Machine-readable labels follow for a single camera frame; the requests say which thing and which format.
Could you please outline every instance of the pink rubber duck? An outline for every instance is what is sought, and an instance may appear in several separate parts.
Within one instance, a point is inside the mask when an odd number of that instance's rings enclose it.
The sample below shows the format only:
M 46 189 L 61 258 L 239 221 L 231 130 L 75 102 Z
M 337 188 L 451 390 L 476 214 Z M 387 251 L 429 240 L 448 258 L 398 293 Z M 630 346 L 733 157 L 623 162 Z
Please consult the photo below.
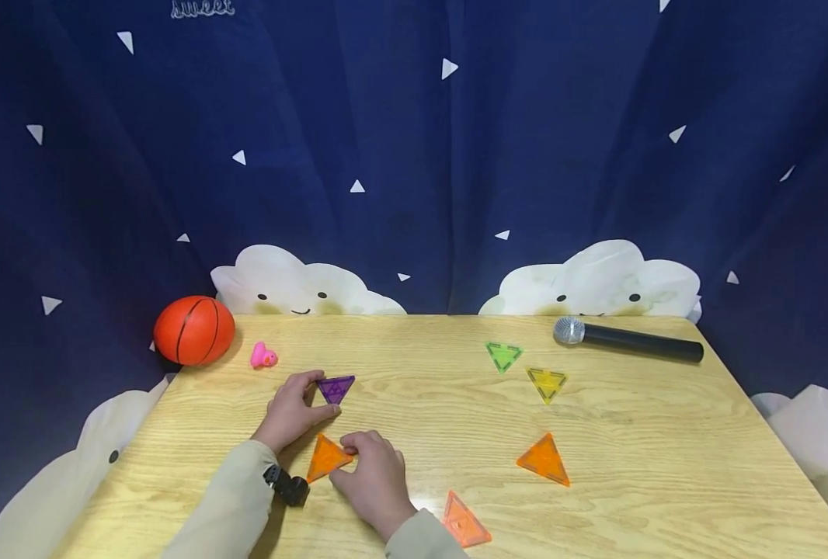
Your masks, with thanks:
M 277 353 L 265 347 L 265 342 L 256 342 L 256 346 L 252 348 L 252 357 L 249 359 L 249 364 L 253 369 L 260 366 L 274 366 L 277 365 Z

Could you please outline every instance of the sleeve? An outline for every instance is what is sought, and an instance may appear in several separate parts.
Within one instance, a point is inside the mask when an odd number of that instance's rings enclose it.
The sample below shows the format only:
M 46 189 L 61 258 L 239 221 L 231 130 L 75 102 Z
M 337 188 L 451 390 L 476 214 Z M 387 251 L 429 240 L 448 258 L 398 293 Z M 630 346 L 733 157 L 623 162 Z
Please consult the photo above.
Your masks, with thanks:
M 247 559 L 271 513 L 274 490 L 262 475 L 276 463 L 259 441 L 234 447 L 162 559 Z
M 430 511 L 422 509 L 386 543 L 386 559 L 468 559 L 461 544 Z

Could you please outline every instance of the wood grain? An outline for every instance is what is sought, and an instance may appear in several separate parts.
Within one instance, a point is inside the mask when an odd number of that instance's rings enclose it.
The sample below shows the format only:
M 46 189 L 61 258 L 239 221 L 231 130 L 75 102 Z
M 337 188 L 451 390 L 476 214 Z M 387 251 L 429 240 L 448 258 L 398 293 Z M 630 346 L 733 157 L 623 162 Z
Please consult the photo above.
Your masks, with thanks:
M 676 318 L 594 320 L 703 341 Z M 494 541 L 472 557 L 828 559 L 828 508 L 707 347 L 699 366 L 560 347 L 549 317 L 237 317 L 219 363 L 184 370 L 74 525 L 59 557 L 157 557 L 221 458 L 290 373 L 356 375 L 333 440 L 378 429 L 407 459 L 415 505 L 454 489 Z M 277 351 L 251 370 L 256 341 Z M 499 375 L 486 342 L 524 347 Z M 525 370 L 566 372 L 544 405 Z M 320 394 L 315 395 L 318 401 Z M 515 465 L 551 432 L 572 487 Z M 282 461 L 306 474 L 312 433 Z M 302 510 L 275 502 L 252 557 L 382 557 L 326 478 Z

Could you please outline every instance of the orange basketball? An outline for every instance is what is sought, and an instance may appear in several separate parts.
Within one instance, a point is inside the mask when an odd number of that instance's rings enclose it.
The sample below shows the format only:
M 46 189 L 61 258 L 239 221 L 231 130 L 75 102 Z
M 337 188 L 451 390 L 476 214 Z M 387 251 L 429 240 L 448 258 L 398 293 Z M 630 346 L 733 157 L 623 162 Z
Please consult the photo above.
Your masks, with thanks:
M 156 349 L 181 365 L 212 363 L 234 339 L 234 318 L 212 297 L 191 295 L 165 308 L 153 326 Z

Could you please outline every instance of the hand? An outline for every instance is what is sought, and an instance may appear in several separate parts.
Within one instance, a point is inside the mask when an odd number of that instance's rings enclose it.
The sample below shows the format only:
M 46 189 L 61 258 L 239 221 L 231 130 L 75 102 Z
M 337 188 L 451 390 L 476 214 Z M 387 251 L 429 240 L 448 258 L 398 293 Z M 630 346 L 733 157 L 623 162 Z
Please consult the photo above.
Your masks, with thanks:
M 386 543 L 416 514 L 405 482 L 405 458 L 377 431 L 350 433 L 339 443 L 346 453 L 359 455 L 359 461 L 353 473 L 334 470 L 330 481 Z
M 308 387 L 322 378 L 322 370 L 290 375 L 287 382 L 277 389 L 272 400 L 268 402 L 265 418 L 251 438 L 263 443 L 275 454 L 280 454 L 314 425 L 338 415 L 337 405 L 309 408 L 303 400 Z

